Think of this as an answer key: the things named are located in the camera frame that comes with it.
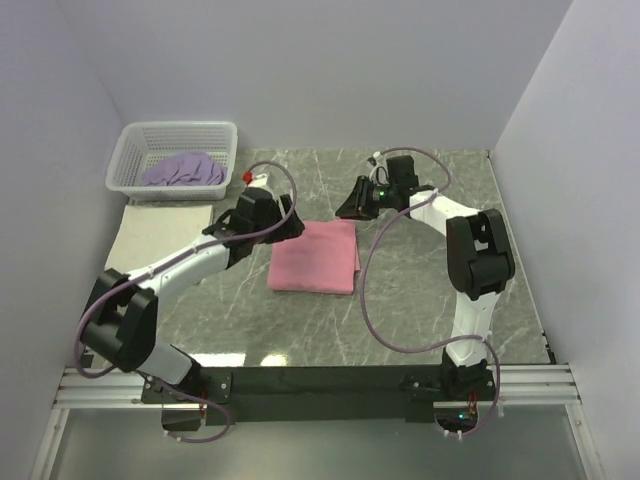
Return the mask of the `pink t shirt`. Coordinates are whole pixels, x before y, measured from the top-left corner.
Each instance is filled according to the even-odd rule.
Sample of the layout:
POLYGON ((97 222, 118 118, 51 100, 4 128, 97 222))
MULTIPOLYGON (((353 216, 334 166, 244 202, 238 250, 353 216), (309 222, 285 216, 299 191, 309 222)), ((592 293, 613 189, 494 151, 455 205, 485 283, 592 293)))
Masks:
POLYGON ((301 236, 273 246, 267 286, 273 291, 350 295, 359 271, 353 221, 306 221, 301 236))

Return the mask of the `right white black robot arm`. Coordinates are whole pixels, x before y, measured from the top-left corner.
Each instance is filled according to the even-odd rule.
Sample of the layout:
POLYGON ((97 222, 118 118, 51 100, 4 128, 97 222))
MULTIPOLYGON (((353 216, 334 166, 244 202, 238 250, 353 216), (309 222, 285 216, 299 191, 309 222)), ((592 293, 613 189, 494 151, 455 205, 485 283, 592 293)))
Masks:
POLYGON ((447 273, 456 291, 451 337, 443 350, 438 389, 460 399, 498 376, 487 370, 491 349, 487 338, 501 293, 515 275, 515 260, 502 214, 478 210, 444 196, 444 190, 420 183, 410 154, 397 148, 374 153, 371 171, 359 176, 336 210, 344 220, 370 221, 392 209, 398 216, 421 222, 444 236, 447 273))

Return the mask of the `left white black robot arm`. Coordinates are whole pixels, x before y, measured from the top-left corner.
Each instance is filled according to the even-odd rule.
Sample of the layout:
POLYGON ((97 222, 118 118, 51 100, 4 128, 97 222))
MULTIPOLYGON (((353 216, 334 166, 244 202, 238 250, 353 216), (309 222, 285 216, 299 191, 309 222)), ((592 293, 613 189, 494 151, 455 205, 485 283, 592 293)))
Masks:
POLYGON ((188 246, 145 268, 104 271, 94 284, 74 338, 73 352, 88 347, 112 369, 136 372, 162 383, 176 401, 201 398, 206 390, 201 365, 157 337, 162 301, 200 280, 236 265, 255 246, 299 237, 304 224, 295 211, 297 193, 275 196, 249 186, 188 246))

